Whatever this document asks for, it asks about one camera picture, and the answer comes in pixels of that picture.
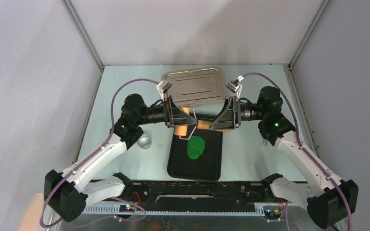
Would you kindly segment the green dough piece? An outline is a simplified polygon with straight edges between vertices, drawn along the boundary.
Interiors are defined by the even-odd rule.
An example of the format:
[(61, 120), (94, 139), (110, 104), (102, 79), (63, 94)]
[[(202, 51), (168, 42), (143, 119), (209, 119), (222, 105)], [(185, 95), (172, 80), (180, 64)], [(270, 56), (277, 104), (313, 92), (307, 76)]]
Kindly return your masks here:
[(187, 143), (187, 155), (190, 159), (198, 159), (206, 147), (205, 140), (200, 136), (192, 136)]

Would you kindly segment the black plastic tray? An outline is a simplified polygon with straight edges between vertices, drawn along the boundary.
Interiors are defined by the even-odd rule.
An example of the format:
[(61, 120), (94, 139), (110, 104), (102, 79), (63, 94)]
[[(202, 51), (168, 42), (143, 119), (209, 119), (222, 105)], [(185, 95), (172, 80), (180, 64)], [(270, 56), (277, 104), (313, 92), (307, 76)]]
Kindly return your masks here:
[(196, 129), (189, 140), (172, 136), (167, 173), (172, 178), (218, 181), (221, 176), (223, 133)]

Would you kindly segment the wooden dough roller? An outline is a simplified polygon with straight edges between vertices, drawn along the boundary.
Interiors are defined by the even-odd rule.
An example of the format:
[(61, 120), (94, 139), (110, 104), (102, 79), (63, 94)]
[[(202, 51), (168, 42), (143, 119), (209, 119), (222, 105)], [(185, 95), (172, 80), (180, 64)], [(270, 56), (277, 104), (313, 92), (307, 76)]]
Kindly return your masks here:
[[(189, 107), (181, 107), (181, 108), (184, 109), (186, 112), (190, 113), (190, 108)], [(197, 124), (193, 128), (194, 130), (191, 131), (190, 135), (187, 135), (188, 126), (175, 127), (174, 128), (174, 135), (179, 137), (179, 139), (189, 140), (192, 137), (192, 135), (193, 135), (193, 133), (196, 129), (209, 130), (210, 125), (212, 125), (212, 122), (210, 122), (210, 121), (197, 120)], [(216, 131), (218, 131), (218, 132), (230, 132), (231, 130), (230, 129), (219, 129), (219, 130), (216, 130)]]

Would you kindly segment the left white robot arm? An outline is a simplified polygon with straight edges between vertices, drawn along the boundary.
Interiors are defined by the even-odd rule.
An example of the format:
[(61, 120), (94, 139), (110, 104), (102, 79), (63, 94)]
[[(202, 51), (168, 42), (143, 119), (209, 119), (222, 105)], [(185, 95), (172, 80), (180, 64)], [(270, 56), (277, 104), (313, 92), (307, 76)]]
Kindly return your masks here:
[(197, 124), (194, 113), (175, 104), (171, 97), (161, 105), (146, 106), (143, 97), (131, 94), (124, 100), (120, 118), (113, 121), (106, 139), (90, 154), (61, 172), (51, 170), (45, 176), (45, 206), (49, 206), (65, 222), (78, 218), (86, 207), (116, 197), (132, 197), (132, 180), (115, 173), (105, 180), (93, 182), (94, 176), (112, 160), (129, 150), (141, 138), (142, 125), (164, 123), (168, 128)]

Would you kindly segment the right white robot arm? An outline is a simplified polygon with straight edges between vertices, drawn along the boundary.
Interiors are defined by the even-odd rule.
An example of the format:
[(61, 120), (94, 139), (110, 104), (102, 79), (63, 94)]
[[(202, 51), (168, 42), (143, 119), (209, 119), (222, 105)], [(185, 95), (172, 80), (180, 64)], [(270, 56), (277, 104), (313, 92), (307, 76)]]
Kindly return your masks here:
[(283, 103), (280, 89), (271, 86), (261, 89), (256, 103), (230, 97), (207, 129), (230, 131), (239, 128), (243, 121), (258, 121), (262, 138), (285, 154), (308, 184), (303, 186), (275, 173), (263, 179), (262, 197), (267, 201), (285, 199), (305, 209), (322, 229), (347, 218), (348, 230), (353, 230), (357, 184), (343, 180), (308, 148), (300, 139), (298, 126), (282, 114)]

